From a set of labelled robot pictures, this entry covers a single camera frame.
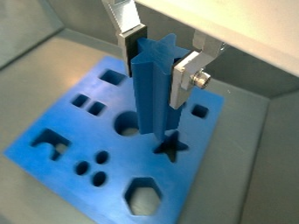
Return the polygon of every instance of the star-shaped hole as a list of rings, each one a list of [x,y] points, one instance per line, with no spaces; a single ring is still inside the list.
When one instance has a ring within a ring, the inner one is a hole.
[[[154,150],[154,154],[164,153],[172,163],[176,162],[178,151],[188,150],[188,145],[179,141],[179,131],[175,131]]]

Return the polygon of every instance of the white panel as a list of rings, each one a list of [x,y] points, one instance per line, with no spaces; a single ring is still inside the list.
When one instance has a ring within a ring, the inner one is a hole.
[[[298,0],[136,0],[299,76]]]

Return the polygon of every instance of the screw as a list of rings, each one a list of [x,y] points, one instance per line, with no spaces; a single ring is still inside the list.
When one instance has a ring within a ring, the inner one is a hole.
[[[191,84],[204,89],[211,81],[211,76],[203,72],[203,69],[191,75]]]

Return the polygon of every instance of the gray floor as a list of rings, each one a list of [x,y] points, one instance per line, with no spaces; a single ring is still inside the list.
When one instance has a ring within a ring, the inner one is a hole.
[[[63,31],[0,71],[0,150],[111,52],[119,50]],[[210,91],[226,106],[191,189],[180,223],[239,223],[269,99],[219,81]],[[92,221],[0,156],[2,223]]]

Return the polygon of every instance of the hexagonal hole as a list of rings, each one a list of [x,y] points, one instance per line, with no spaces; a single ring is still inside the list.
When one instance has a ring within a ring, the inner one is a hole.
[[[152,178],[135,178],[126,191],[132,215],[152,215],[162,203],[162,191]]]

